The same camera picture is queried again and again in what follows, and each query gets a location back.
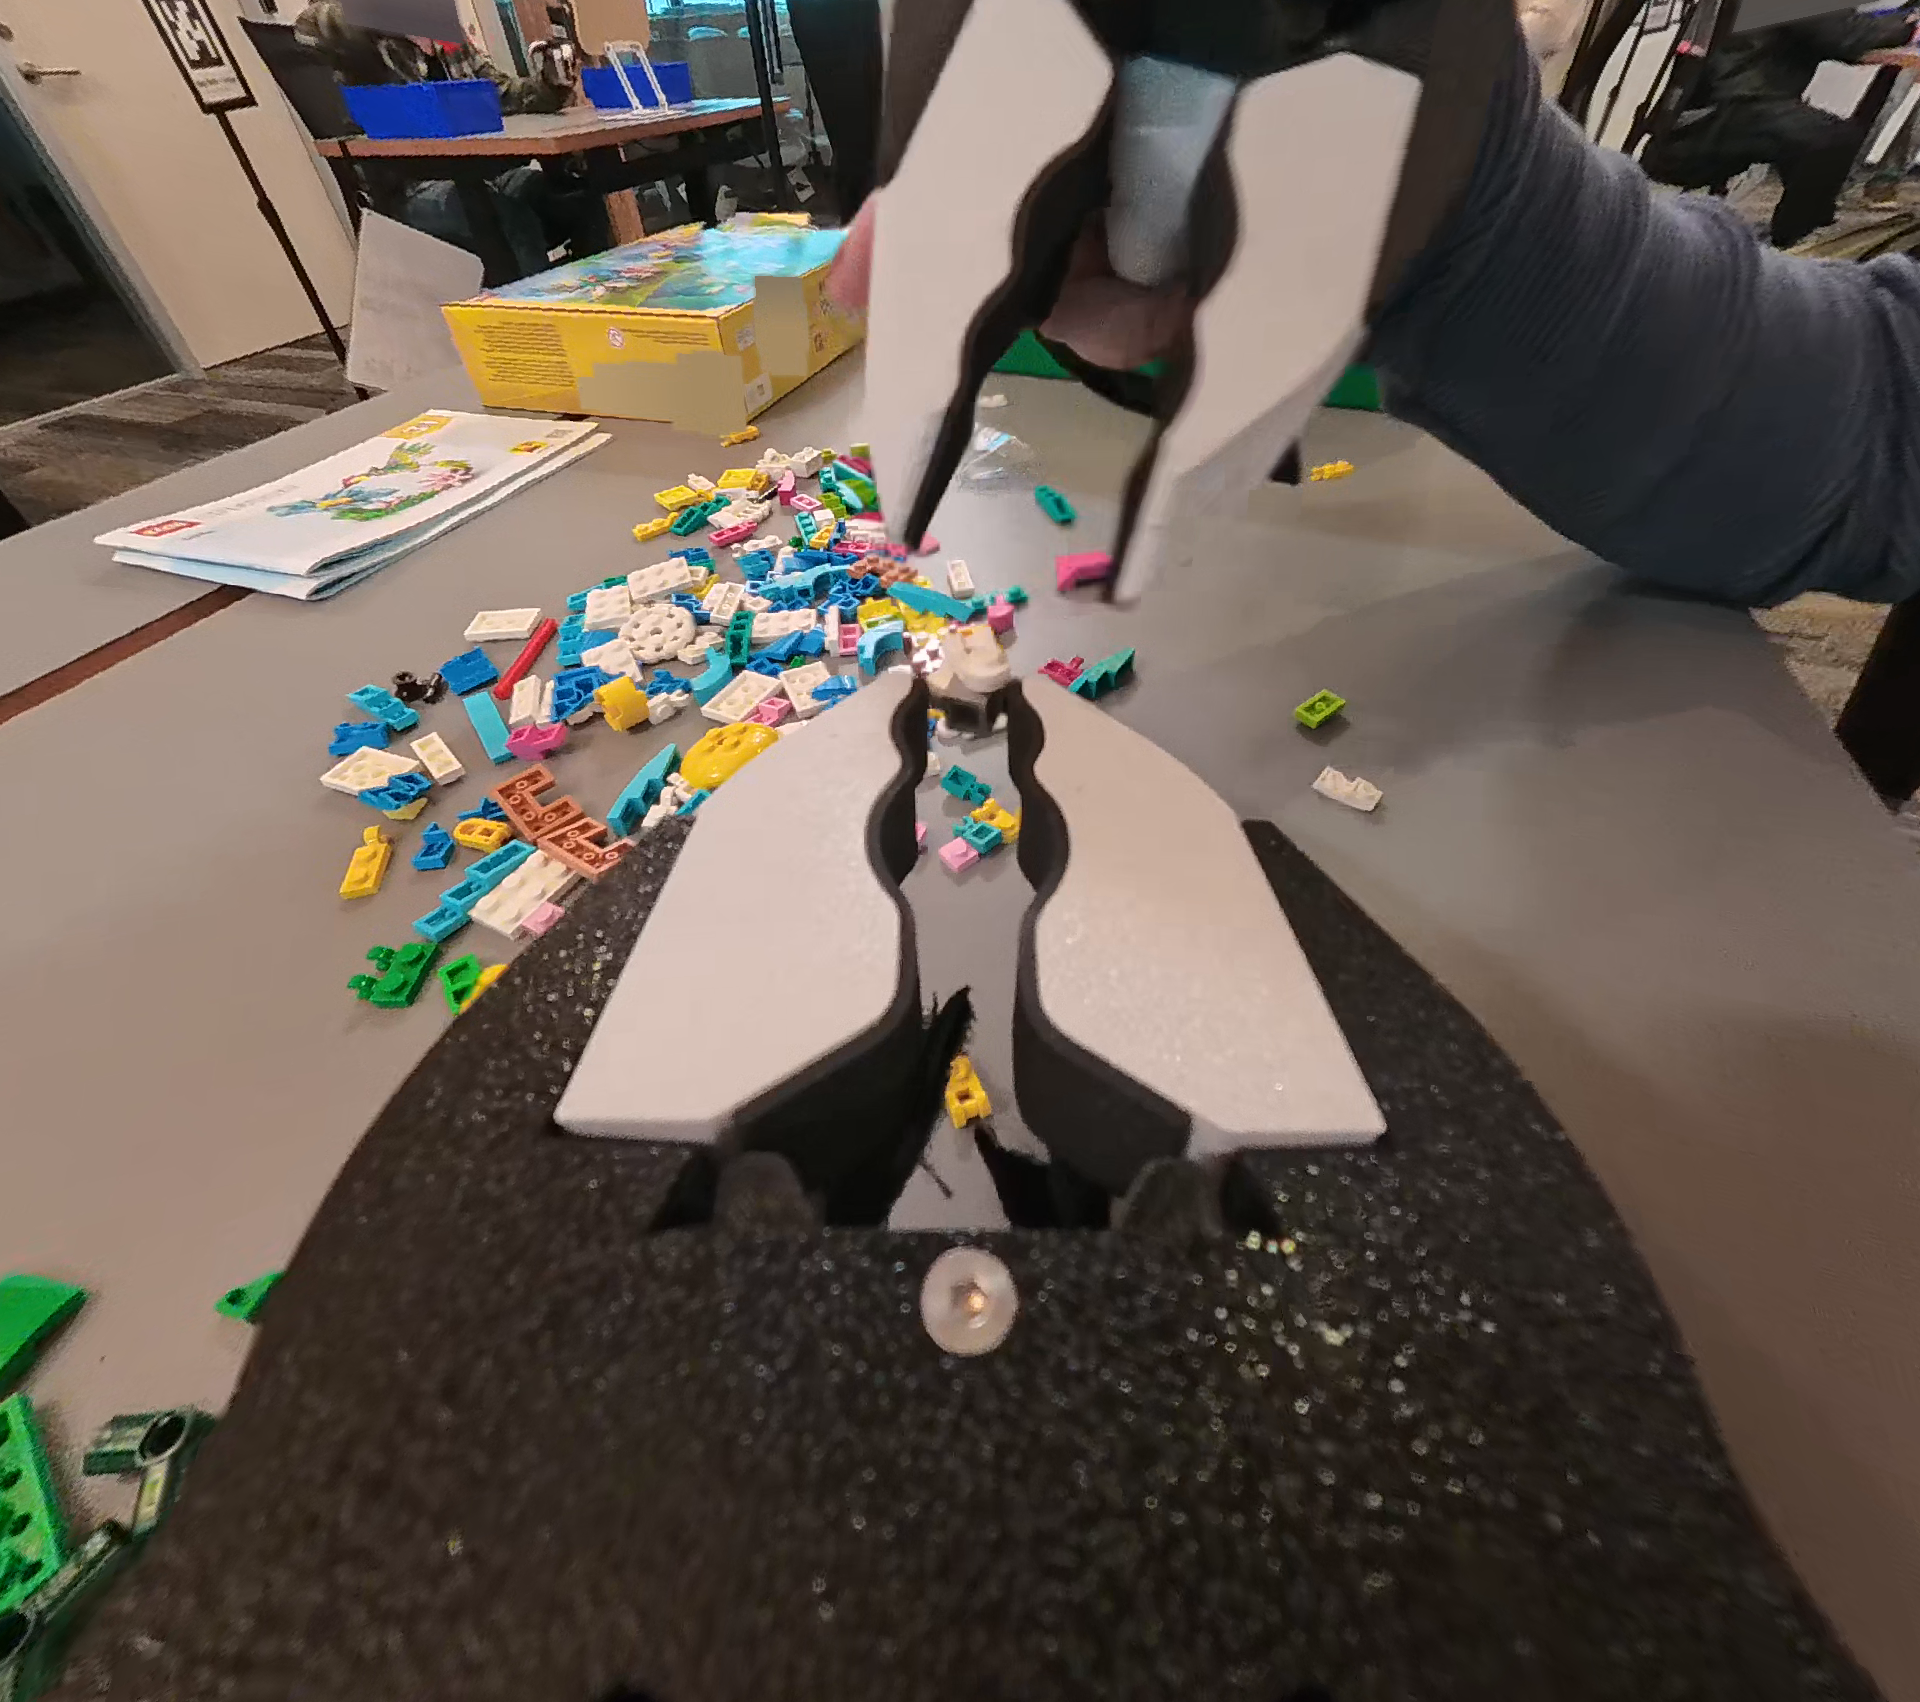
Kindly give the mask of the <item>lego instruction booklet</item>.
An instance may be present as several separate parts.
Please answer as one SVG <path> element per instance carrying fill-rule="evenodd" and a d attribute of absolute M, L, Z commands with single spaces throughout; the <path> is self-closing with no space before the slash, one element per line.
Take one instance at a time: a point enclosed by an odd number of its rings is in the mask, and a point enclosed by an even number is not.
<path fill-rule="evenodd" d="M 583 418 L 425 410 L 261 487 L 96 536 L 113 561 L 325 601 L 605 443 Z"/>

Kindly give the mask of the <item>printed tag sign on stand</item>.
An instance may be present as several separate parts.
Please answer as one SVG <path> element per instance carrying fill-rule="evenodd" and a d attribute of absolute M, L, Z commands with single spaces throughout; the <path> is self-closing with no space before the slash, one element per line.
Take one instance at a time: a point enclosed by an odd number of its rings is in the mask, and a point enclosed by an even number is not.
<path fill-rule="evenodd" d="M 247 180 L 247 190 L 253 192 L 253 206 L 266 221 L 268 233 L 277 242 L 277 249 L 291 266 L 291 275 L 295 284 L 301 288 L 301 295 L 310 303 L 310 313 L 320 323 L 320 334 L 331 353 L 336 357 L 339 368 L 347 365 L 347 340 L 331 320 L 328 309 L 323 307 L 320 290 L 313 281 L 299 249 L 291 242 L 291 229 L 284 227 L 277 206 L 268 196 L 266 180 L 253 165 L 253 153 L 243 147 L 240 133 L 232 127 L 232 117 L 254 109 L 257 98 L 253 92 L 253 85 L 247 83 L 240 66 L 232 57 L 232 48 L 227 43 L 227 36 L 218 29 L 213 21 L 213 13 L 206 0 L 139 0 L 144 13 L 151 16 L 157 36 L 161 38 L 165 53 L 170 55 L 173 66 L 180 75 L 180 83 L 187 83 L 198 109 L 217 120 L 227 150 L 232 153 L 240 179 Z"/>

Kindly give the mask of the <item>large blue plastic bin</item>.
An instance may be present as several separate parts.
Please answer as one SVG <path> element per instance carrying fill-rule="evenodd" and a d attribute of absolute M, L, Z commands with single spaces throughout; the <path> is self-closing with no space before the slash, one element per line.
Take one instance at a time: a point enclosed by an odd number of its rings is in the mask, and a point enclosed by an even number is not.
<path fill-rule="evenodd" d="M 504 127 L 499 90 L 486 76 L 343 85 L 339 95 L 365 140 L 457 140 Z"/>

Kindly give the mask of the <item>white and grey lego assembly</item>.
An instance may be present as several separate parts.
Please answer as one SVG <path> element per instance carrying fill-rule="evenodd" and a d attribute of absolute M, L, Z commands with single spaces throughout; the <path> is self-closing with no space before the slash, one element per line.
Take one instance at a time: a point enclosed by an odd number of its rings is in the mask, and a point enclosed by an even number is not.
<path fill-rule="evenodd" d="M 1007 713 L 1015 672 L 988 623 L 952 623 L 916 654 L 930 716 L 960 736 L 989 736 Z"/>

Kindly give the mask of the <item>dark green lego connector piece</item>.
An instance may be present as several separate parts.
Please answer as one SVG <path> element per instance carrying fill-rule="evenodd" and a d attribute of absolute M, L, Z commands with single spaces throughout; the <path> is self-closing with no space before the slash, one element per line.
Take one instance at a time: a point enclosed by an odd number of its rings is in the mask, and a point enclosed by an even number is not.
<path fill-rule="evenodd" d="M 103 1520 L 83 1539 L 66 1590 L 74 1600 L 103 1590 L 154 1539 L 213 1428 L 217 1413 L 184 1402 L 126 1411 L 94 1434 L 83 1453 L 83 1478 L 133 1481 L 133 1504 L 128 1520 Z"/>

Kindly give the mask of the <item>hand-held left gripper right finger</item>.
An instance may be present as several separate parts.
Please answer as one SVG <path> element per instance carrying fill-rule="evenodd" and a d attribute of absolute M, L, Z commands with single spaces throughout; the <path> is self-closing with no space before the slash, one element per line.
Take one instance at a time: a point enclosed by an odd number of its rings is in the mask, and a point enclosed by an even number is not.
<path fill-rule="evenodd" d="M 1015 1098 L 1055 1161 L 1343 1149 L 1385 1119 L 1233 809 L 1052 680 L 1011 691 Z"/>

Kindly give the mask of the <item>green board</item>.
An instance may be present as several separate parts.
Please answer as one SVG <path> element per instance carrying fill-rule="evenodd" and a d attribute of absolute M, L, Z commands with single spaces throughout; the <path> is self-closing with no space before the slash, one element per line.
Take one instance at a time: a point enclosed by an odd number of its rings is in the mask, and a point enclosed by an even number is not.
<path fill-rule="evenodd" d="M 1049 346 L 1034 332 L 1023 328 L 1008 349 L 996 360 L 996 373 L 1019 377 L 1074 377 L 1060 360 L 1052 357 Z M 1362 410 L 1385 414 L 1385 401 L 1379 391 L 1379 377 L 1368 365 L 1354 362 L 1329 394 L 1324 406 L 1336 410 Z"/>

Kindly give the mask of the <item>pile of colourful lego pieces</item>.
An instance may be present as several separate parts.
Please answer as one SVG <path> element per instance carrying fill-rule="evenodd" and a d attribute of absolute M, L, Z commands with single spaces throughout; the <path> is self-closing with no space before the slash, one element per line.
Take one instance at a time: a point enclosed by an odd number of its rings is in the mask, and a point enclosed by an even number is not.
<path fill-rule="evenodd" d="M 919 676 L 952 623 L 988 623 L 1011 654 L 1030 591 L 934 534 L 889 539 L 866 446 L 741 462 L 755 439 L 659 491 L 635 568 L 473 614 L 438 669 L 347 697 L 323 771 L 354 824 L 335 894 L 368 921 L 387 905 L 375 943 L 435 939 L 430 976 L 528 943 L 764 745 L 881 673 Z"/>

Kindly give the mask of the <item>green studded lego plate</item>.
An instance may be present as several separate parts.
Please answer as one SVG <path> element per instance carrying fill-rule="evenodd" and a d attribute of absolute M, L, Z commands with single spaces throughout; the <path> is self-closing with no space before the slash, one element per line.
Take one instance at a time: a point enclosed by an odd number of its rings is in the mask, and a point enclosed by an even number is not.
<path fill-rule="evenodd" d="M 36 1402 L 3 1398 L 3 1618 L 25 1607 L 69 1563 L 66 1515 Z"/>

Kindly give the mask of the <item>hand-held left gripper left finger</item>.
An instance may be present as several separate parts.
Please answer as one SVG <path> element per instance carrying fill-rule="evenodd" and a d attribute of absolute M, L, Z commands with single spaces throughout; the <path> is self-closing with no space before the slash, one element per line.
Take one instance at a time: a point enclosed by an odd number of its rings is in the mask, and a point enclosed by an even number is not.
<path fill-rule="evenodd" d="M 919 1082 L 926 691 L 881 673 L 693 817 L 557 1105 L 568 1134 L 857 1169 Z"/>

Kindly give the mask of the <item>person's right hand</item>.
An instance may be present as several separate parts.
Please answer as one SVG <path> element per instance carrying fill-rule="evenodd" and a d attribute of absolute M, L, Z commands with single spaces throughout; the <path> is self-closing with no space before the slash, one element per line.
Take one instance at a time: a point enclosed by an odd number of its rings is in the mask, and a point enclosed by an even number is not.
<path fill-rule="evenodd" d="M 870 301 L 878 207 L 872 192 L 849 221 L 848 238 L 822 277 L 822 295 L 845 314 Z M 1034 332 L 1103 369 L 1141 369 L 1166 360 L 1189 332 L 1189 299 L 1173 281 L 1136 284 L 1115 275 L 1108 255 L 1108 213 L 1092 210 L 1078 227 L 1066 277 Z"/>

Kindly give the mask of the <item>yellow lego box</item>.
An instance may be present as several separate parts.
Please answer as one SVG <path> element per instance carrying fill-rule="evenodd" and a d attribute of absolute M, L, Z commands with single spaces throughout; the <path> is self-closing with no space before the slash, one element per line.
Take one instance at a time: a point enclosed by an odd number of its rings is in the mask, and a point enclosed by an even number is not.
<path fill-rule="evenodd" d="M 682 225 L 440 314 L 491 409 L 724 435 L 860 343 L 863 320 L 822 299 L 841 242 L 789 213 Z"/>

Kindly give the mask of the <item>white paper sheet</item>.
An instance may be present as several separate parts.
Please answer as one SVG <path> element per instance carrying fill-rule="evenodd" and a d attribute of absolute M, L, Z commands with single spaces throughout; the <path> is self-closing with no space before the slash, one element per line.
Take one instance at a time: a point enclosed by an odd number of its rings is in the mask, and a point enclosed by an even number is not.
<path fill-rule="evenodd" d="M 347 381 L 365 391 L 390 391 L 456 369 L 461 357 L 443 307 L 480 290 L 478 255 L 368 207 L 354 255 Z"/>

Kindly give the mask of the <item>dark table leg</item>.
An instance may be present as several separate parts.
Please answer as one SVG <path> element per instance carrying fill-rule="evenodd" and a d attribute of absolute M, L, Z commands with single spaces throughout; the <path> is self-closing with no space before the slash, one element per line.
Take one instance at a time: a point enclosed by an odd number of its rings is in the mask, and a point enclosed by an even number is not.
<path fill-rule="evenodd" d="M 1887 809 L 1916 794 L 1916 598 L 1890 606 L 1834 736 Z"/>

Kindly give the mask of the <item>black easel stands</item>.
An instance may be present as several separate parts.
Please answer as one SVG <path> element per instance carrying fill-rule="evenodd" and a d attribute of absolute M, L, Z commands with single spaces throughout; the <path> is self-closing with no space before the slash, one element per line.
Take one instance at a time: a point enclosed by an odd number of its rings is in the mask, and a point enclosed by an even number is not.
<path fill-rule="evenodd" d="M 1587 21 L 1582 24 L 1582 36 L 1577 38 L 1571 66 L 1558 87 L 1558 107 L 1580 131 L 1591 127 L 1591 107 L 1599 83 L 1603 80 L 1621 47 L 1645 36 L 1654 5 L 1657 0 L 1610 0 L 1608 5 L 1595 2 Z"/>

